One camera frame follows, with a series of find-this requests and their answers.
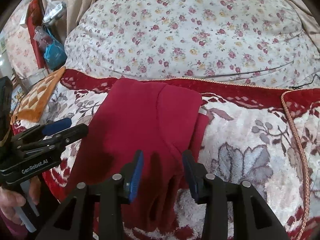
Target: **blue plastic bag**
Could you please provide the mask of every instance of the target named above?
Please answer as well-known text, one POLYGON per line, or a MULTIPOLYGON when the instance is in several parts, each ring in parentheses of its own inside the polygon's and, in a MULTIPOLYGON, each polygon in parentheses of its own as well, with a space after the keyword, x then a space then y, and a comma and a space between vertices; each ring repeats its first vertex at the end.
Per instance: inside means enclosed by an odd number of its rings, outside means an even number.
POLYGON ((47 66, 54 70, 57 67, 61 67, 67 60, 67 55, 64 51, 63 45, 56 40, 51 32, 46 28, 45 31, 51 36, 53 43, 48 45, 45 49, 44 60, 47 66))

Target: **metal screw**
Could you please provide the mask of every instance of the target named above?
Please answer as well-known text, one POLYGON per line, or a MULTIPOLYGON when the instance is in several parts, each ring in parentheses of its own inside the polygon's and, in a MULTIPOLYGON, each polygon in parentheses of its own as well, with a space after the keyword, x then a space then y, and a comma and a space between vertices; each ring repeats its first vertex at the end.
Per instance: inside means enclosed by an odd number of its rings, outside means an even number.
POLYGON ((207 179, 215 179, 215 175, 214 174, 212 174, 212 173, 207 173, 206 175, 205 175, 205 177, 207 178, 207 179))
POLYGON ((77 188, 78 189, 82 189, 82 188, 84 188, 85 187, 85 183, 84 182, 79 182, 78 184, 77 184, 77 188))
POLYGON ((122 175, 120 173, 113 174, 113 176, 112 176, 113 180, 119 180, 121 178, 122 178, 122 175))
POLYGON ((244 180, 244 181, 242 181, 242 186, 244 186, 244 187, 250 187, 250 186, 251 186, 251 183, 250 183, 249 181, 247 181, 247 180, 244 180))

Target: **black cable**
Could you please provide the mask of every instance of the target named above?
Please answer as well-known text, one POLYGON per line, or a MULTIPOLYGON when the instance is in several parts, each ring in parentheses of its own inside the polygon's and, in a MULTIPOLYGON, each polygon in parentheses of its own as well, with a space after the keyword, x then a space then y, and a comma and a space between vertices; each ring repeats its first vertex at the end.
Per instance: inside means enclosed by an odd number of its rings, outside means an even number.
POLYGON ((291 88, 291 89, 300 89, 300 88, 301 88, 301 87, 303 87, 303 86, 310 85, 310 84, 312 84, 312 83, 314 82, 314 80, 315 80, 316 76, 317 76, 317 77, 318 77, 318 79, 320 80, 320 77, 319 77, 317 74, 315 74, 315 75, 313 76, 313 79, 312 79, 312 81, 311 81, 310 83, 305 83, 305 84, 300 85, 300 86, 296 86, 296 87, 289 87, 289 88, 291 88))

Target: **plastic bag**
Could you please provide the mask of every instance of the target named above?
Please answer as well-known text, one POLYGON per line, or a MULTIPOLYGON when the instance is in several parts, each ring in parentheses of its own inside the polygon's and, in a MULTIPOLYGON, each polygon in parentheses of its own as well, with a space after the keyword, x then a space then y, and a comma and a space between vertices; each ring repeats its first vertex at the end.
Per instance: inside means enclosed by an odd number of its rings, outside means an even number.
POLYGON ((61 67, 67 60, 67 55, 64 51, 63 45, 55 39, 51 32, 47 29, 47 33, 53 40, 53 43, 48 45, 45 49, 44 60, 47 66, 54 70, 57 67, 61 67))
POLYGON ((47 0, 47 8, 43 17, 43 24, 46 26, 52 26, 57 20, 59 20, 67 11, 67 5, 63 1, 47 0))
POLYGON ((53 39, 40 26, 36 27, 35 33, 33 39, 39 42, 39 48, 44 52, 47 46, 53 43, 53 39))

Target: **pink flower print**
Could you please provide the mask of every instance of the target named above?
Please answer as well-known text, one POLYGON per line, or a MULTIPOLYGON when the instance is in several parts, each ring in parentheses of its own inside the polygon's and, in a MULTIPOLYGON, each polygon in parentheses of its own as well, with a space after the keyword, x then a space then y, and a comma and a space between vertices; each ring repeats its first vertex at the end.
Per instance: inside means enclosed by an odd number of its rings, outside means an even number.
POLYGON ((231 50, 229 51, 228 55, 229 55, 230 58, 235 58, 236 57, 236 54, 231 50))
POLYGON ((179 25, 177 23, 174 23, 170 26, 172 29, 176 30, 178 29, 179 25))
POLYGON ((185 22, 185 21, 186 21, 186 18, 185 18, 183 15, 180 15, 180 16, 179 16, 179 20, 182 21, 182 22, 185 22))
POLYGON ((219 34, 225 34, 226 32, 223 29, 218 30, 219 34))
POLYGON ((190 13, 196 13, 196 10, 193 9, 192 7, 189 7, 189 12, 190 12, 190 13))
POLYGON ((209 33, 205 33, 205 32, 200 32, 199 35, 201 38, 206 38, 207 36, 210 36, 209 33))
POLYGON ((153 64, 154 61, 153 61, 153 58, 152 57, 148 57, 148 64, 153 64))
POLYGON ((193 76, 193 72, 192 72, 192 70, 189 69, 184 75, 191 77, 191 76, 193 76))
POLYGON ((251 59, 251 55, 246 53, 246 54, 244 54, 243 58, 245 60, 250 60, 251 59))
POLYGON ((138 67, 138 70, 139 70, 141 73, 147 72, 146 66, 139 66, 139 67, 138 67))
POLYGON ((137 32, 137 37, 142 37, 142 35, 144 34, 144 32, 137 32))
POLYGON ((261 4, 264 4, 264 0, 258 0, 261 4))
POLYGON ((207 77, 214 77, 215 72, 212 69, 207 69, 204 73, 207 77))
POLYGON ((173 52, 176 54, 176 55, 181 55, 182 54, 182 50, 180 48, 174 48, 173 52))
POLYGON ((160 48, 158 49, 158 52, 159 52, 160 54, 164 54, 165 49, 164 49, 163 47, 160 47, 160 48))
POLYGON ((214 16, 212 10, 209 10, 209 9, 204 9, 204 14, 206 14, 207 16, 214 16))
POLYGON ((224 67, 223 62, 221 60, 218 60, 216 65, 217 65, 217 68, 223 68, 224 67))

